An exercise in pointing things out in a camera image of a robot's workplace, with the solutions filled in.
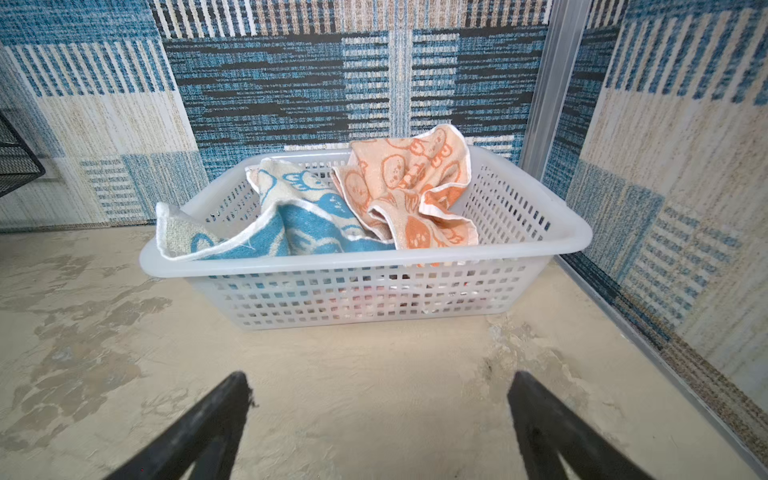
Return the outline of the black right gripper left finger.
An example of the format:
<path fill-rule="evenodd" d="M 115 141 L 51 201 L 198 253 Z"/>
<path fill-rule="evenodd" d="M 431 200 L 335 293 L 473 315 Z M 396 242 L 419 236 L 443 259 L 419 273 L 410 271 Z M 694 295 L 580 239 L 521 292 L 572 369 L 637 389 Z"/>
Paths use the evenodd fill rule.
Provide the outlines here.
<path fill-rule="evenodd" d="M 228 479 L 252 407 L 252 389 L 235 371 L 110 479 Z"/>

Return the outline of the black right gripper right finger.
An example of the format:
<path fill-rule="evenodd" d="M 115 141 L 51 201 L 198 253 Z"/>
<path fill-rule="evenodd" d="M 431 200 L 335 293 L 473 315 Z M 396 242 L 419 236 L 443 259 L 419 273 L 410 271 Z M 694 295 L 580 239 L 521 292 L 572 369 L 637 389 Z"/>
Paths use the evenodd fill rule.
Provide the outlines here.
<path fill-rule="evenodd" d="M 532 374 L 515 373 L 507 393 L 530 479 L 648 479 L 650 475 L 590 427 Z"/>

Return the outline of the blue and cream towel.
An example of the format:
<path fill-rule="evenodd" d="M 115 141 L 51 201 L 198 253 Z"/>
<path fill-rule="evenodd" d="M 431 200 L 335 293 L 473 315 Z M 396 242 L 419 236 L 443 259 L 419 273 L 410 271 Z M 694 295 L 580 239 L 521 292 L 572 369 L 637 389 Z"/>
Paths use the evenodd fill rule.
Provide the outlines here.
<path fill-rule="evenodd" d="M 295 163 L 263 159 L 210 184 L 193 214 L 156 206 L 156 245 L 169 261 L 235 260 L 387 251 L 322 177 Z"/>

